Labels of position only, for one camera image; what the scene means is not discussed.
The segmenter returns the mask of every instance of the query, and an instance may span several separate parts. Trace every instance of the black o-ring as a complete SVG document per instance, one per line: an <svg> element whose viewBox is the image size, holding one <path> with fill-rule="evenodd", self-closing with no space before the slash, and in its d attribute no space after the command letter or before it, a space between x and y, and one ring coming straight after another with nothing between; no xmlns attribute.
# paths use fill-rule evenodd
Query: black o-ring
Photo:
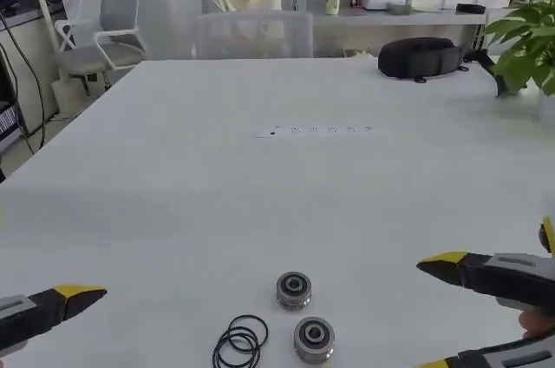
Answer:
<svg viewBox="0 0 555 368"><path fill-rule="evenodd" d="M258 336L256 336L256 333L255 333L255 337L257 338L257 342L259 343L258 346L260 346L262 348L264 345L266 345L266 342L268 342L268 335L270 334L270 331L268 329L268 325L266 324L266 322L264 322L260 317L255 316L254 314L242 314L240 316L237 316L234 320L232 320L230 322L229 326L227 326L227 330L230 331L233 328L233 325L235 323L239 322L240 320L244 320L244 319L256 320L257 322L259 322L264 327L265 336L264 336L264 340L262 342L260 342L258 340ZM232 345L232 348L236 351L244 352L244 353L247 353L247 352L251 351L249 349L241 348L241 347L235 345L235 343L232 340L230 340L230 344Z"/></svg>
<svg viewBox="0 0 555 368"><path fill-rule="evenodd" d="M219 337L218 343L222 340L225 341L225 337L226 336L229 337L229 334L232 333L232 332L235 332L235 331L244 331L244 332L246 332L251 338L253 338L256 341L257 346L259 348L262 348L262 345L258 341L257 334L252 329L249 329L248 327L244 327L244 326L229 327L227 329L227 331L225 331L224 334L222 334L222 336ZM250 352L252 352L252 345L249 349L245 349L245 348L240 348L237 345L235 345L237 341L233 341L233 338L228 338L227 342L229 342L229 344L232 346L232 348L235 349L237 352L240 352L240 353L250 353Z"/></svg>
<svg viewBox="0 0 555 368"><path fill-rule="evenodd" d="M244 328L242 326L232 328L232 330L245 330L245 332L250 331L250 329ZM224 334L219 338L218 343L216 344L216 347L214 348L214 351L212 353L212 365L217 368L221 368L222 365L226 366L227 368L256 367L258 361L260 360L260 345L258 344L258 338L256 337L256 334L253 331L251 331L251 333L232 333L232 330L224 332ZM242 338L251 346L251 349L249 350L251 357L242 364L230 364L221 356L221 350L224 348L225 345L230 344L231 340L234 338Z"/></svg>

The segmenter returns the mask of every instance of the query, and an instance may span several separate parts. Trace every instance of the bearing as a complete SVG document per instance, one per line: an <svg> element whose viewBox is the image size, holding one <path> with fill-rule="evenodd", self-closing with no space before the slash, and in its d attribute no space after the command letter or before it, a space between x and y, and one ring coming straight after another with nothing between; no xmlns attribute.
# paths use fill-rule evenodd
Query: bearing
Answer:
<svg viewBox="0 0 555 368"><path fill-rule="evenodd" d="M320 318L301 320L293 333L295 352L310 365L321 365L330 359L335 341L333 328Z"/></svg>
<svg viewBox="0 0 555 368"><path fill-rule="evenodd" d="M300 310L310 303L312 284L302 273L285 273L276 284L277 302L287 310Z"/></svg>

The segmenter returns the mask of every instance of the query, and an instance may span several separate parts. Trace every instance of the white table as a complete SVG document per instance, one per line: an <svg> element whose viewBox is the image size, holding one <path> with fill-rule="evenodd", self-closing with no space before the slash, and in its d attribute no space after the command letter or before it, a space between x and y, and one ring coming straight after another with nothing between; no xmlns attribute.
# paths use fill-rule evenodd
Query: white table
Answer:
<svg viewBox="0 0 555 368"><path fill-rule="evenodd" d="M515 311L415 268L449 250L545 254L555 141L495 93L477 65L419 85L371 59L141 64L0 188L4 295L108 288L7 366L209 367L240 313L270 326L261 368L302 366L307 315L336 330L329 367L516 339ZM253 138L365 123L388 134ZM312 279L304 312L275 302L287 271Z"/></svg>

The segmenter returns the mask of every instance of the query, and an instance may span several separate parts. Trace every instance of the finger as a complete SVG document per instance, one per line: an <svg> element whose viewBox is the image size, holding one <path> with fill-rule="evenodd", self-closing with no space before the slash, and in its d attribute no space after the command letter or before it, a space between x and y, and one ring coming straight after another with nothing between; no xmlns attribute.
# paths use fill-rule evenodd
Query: finger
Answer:
<svg viewBox="0 0 555 368"><path fill-rule="evenodd" d="M555 320L534 310L520 314L519 322L525 330L534 336L545 333L555 326Z"/></svg>

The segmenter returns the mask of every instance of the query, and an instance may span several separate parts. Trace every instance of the shelf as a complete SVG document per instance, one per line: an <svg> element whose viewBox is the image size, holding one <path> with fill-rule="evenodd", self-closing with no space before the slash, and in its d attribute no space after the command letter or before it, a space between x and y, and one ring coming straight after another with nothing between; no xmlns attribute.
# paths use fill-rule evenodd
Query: shelf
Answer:
<svg viewBox="0 0 555 368"><path fill-rule="evenodd" d="M506 13L491 10L490 13ZM457 14L454 10L417 12L412 15L390 15L385 11L341 8L339 15L325 15L324 9L309 9L314 25L322 26L400 26L400 25L480 25L486 23L486 14Z"/></svg>

